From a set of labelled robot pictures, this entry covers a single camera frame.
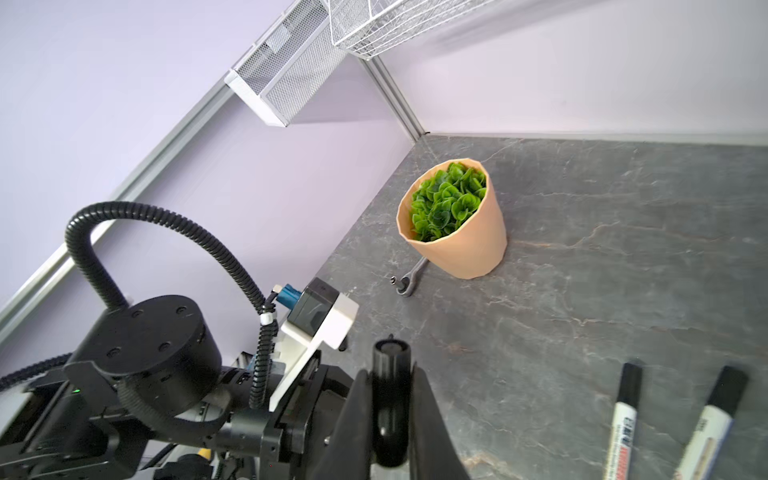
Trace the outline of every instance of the metal wrench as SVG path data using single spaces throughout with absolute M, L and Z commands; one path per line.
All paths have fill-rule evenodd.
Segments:
M 416 282 L 419 281 L 418 275 L 424 270 L 427 262 L 429 262 L 427 257 L 422 257 L 411 271 L 403 275 L 400 280 L 397 280 L 396 276 L 389 279 L 389 282 L 395 286 L 399 295 L 411 296 L 411 293 L 413 293 L 413 290 L 416 288 Z

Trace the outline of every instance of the artificial plant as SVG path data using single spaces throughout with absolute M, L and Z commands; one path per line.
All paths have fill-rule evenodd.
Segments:
M 458 228 L 480 208 L 485 175 L 475 168 L 451 163 L 413 192 L 411 220 L 414 240 L 431 242 Z

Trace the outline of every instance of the plant pot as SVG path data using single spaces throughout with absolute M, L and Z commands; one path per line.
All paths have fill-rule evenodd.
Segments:
M 473 167 L 485 174 L 488 188 L 485 198 L 477 211 L 454 233 L 432 242 L 413 240 L 413 223 L 410 215 L 413 192 L 419 189 L 422 182 L 434 177 L 438 170 L 448 170 L 451 162 Z M 419 177 L 400 200 L 397 210 L 397 229 L 400 236 L 430 262 L 462 279 L 483 276 L 493 270 L 502 261 L 507 248 L 507 229 L 502 211 L 498 208 L 491 177 L 480 162 L 469 158 L 435 165 Z

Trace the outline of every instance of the wire basket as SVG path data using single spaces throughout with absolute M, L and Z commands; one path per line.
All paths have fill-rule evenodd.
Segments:
M 370 60 L 494 0 L 330 0 L 333 44 Z
M 326 5 L 295 2 L 224 78 L 268 125 L 286 127 L 346 56 L 332 45 Z

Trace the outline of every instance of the mesh basket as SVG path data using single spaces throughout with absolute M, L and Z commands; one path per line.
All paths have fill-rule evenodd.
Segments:
M 266 124 L 286 127 L 345 55 L 333 47 L 323 0 L 299 0 L 232 67 L 225 82 Z
M 330 0 L 333 44 L 369 60 L 493 0 Z

